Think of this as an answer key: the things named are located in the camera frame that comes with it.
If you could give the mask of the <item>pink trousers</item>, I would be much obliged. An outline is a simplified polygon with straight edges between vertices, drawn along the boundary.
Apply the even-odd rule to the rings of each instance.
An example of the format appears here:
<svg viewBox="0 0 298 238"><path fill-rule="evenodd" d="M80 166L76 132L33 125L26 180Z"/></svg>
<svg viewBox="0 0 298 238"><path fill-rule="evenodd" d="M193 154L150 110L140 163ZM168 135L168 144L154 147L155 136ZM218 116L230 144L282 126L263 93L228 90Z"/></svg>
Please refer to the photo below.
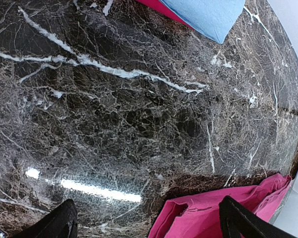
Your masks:
<svg viewBox="0 0 298 238"><path fill-rule="evenodd" d="M229 195L265 222L270 221L292 185L275 174L259 185L223 188L167 200L150 238L221 238L219 204Z"/></svg>

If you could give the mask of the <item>folded red garment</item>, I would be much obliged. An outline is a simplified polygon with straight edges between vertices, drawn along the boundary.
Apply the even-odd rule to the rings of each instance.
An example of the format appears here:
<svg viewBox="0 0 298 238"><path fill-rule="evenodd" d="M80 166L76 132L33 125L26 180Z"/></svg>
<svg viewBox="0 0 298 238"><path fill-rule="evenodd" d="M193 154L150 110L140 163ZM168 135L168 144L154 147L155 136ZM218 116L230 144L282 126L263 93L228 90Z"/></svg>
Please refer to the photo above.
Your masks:
<svg viewBox="0 0 298 238"><path fill-rule="evenodd" d="M183 25L186 25L187 27L193 29L191 26L189 26L187 23L185 23L180 17L178 17L175 13L173 13L168 7L166 7L159 0L137 0L137 1L151 9L163 14L164 16L166 16L172 20L174 20L178 23L181 23Z"/></svg>

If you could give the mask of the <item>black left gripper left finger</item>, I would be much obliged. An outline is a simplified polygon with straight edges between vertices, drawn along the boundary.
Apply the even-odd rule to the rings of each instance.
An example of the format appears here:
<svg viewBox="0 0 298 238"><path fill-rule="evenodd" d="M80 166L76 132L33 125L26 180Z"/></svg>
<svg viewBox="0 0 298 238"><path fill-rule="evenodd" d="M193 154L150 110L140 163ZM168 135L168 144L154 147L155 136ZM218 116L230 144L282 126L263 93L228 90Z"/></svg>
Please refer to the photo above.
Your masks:
<svg viewBox="0 0 298 238"><path fill-rule="evenodd" d="M74 201L65 200L34 225L13 235L13 238L76 238L77 209Z"/></svg>

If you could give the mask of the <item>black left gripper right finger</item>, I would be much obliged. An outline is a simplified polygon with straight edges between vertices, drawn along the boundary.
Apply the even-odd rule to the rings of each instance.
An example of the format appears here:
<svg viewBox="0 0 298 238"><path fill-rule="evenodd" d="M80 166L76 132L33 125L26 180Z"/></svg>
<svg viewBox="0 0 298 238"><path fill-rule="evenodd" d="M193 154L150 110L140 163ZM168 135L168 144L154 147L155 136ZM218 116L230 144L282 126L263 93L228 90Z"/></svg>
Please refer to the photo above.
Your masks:
<svg viewBox="0 0 298 238"><path fill-rule="evenodd" d="M224 238L296 238L263 221L230 196L219 204Z"/></svg>

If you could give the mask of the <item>folded light blue shirt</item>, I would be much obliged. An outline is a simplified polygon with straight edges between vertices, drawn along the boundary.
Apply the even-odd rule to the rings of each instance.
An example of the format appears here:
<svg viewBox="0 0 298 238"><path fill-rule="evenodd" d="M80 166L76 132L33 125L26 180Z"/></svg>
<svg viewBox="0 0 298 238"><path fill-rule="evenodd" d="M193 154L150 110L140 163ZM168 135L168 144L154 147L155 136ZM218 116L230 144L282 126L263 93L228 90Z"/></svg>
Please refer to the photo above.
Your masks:
<svg viewBox="0 0 298 238"><path fill-rule="evenodd" d="M177 17L207 38L223 44L243 11L244 0L162 0Z"/></svg>

